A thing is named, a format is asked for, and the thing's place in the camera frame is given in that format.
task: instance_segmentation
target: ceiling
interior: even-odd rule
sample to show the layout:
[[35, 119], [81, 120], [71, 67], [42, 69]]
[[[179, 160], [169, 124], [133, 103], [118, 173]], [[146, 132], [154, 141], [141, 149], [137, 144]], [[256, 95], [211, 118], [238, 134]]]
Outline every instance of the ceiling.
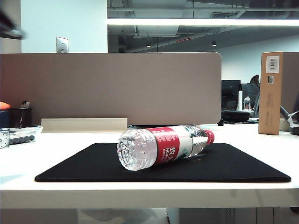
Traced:
[[[299, 7], [298, 0], [107, 0], [107, 5], [108, 18], [299, 19], [299, 12], [288, 11]], [[267, 10], [248, 11], [253, 8]], [[221, 48], [296, 34], [297, 27], [108, 26], [108, 42], [118, 45], [109, 52], [199, 52], [210, 50], [212, 41]]]

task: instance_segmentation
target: paper towel roll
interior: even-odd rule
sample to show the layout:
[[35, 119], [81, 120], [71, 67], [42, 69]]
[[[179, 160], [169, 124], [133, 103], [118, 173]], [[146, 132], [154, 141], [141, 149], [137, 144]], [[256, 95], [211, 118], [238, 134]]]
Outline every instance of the paper towel roll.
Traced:
[[239, 105], [238, 110], [239, 110], [239, 111], [243, 110], [243, 102], [242, 102], [242, 98], [243, 98], [243, 91], [240, 90], [240, 91], [239, 91], [239, 101], [238, 101], [238, 105]]

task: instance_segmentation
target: small bottle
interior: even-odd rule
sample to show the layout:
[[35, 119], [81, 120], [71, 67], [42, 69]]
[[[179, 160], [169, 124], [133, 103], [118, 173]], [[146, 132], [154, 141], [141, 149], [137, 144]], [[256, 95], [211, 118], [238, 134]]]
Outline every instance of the small bottle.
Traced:
[[244, 110], [245, 110], [245, 111], [250, 111], [250, 110], [251, 110], [251, 105], [250, 105], [250, 98], [249, 98], [249, 96], [245, 97], [245, 99], [244, 99]]
[[136, 171], [197, 155], [213, 141], [211, 131], [195, 126], [129, 129], [119, 138], [117, 154], [124, 168]]

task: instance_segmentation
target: black monitor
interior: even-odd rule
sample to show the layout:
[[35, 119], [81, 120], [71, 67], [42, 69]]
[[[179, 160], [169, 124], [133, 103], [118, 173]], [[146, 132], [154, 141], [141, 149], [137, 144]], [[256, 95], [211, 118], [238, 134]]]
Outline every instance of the black monitor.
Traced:
[[260, 90], [256, 86], [250, 85], [250, 83], [241, 84], [241, 90], [243, 91], [242, 102], [244, 102], [245, 97], [249, 96], [251, 108], [254, 108], [256, 96], [259, 94]]
[[235, 111], [238, 106], [239, 90], [241, 90], [240, 80], [221, 81], [221, 109]]

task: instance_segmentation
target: wall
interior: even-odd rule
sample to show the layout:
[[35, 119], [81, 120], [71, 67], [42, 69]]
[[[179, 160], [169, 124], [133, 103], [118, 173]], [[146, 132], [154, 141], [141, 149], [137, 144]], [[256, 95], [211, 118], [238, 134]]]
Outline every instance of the wall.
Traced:
[[21, 0], [22, 53], [56, 52], [56, 37], [69, 52], [107, 52], [106, 0]]
[[[2, 0], [2, 10], [17, 25], [21, 26], [21, 0]], [[1, 53], [20, 53], [21, 40], [0, 38]]]
[[240, 79], [241, 83], [248, 83], [254, 75], [261, 74], [263, 52], [299, 52], [299, 35], [241, 44], [214, 51], [222, 56], [222, 79]]

